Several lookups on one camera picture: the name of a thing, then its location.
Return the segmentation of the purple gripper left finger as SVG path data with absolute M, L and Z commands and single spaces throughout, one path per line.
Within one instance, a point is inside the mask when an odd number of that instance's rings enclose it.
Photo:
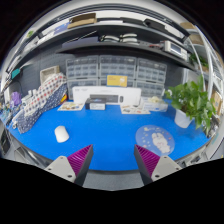
M 56 176 L 82 186 L 93 156 L 93 145 L 86 146 L 68 157 L 59 156 L 45 168 Z

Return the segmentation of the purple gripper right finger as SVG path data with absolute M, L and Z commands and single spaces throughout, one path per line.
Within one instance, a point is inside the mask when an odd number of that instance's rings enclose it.
M 144 185 L 181 170 L 169 156 L 158 156 L 139 145 L 134 146 L 134 156 Z

